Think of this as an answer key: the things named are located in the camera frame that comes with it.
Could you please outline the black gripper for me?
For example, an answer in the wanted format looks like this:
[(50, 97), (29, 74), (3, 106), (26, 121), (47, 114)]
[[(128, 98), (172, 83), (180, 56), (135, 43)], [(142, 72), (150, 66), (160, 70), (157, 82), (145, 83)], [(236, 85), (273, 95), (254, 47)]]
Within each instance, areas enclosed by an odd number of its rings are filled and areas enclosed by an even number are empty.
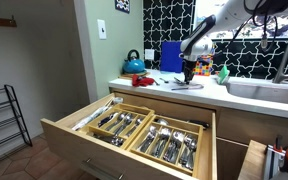
[(185, 75), (184, 82), (185, 84), (189, 84), (193, 80), (194, 78), (193, 69), (196, 67), (197, 62), (201, 63), (202, 65), (209, 64), (209, 62), (204, 60), (201, 56), (198, 56), (195, 61), (184, 60), (184, 75)]

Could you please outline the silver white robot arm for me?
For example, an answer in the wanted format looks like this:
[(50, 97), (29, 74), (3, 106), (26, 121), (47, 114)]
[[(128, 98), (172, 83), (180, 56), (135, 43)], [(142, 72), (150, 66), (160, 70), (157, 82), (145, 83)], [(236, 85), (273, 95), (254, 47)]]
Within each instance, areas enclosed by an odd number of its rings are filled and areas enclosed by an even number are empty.
[(263, 16), (264, 32), (267, 32), (269, 16), (288, 15), (288, 0), (228, 0), (216, 13), (200, 22), (192, 33), (181, 42), (180, 57), (184, 60), (184, 82), (193, 79), (193, 69), (198, 57), (211, 51), (212, 40), (208, 35), (214, 32), (232, 30), (243, 26), (256, 16)]

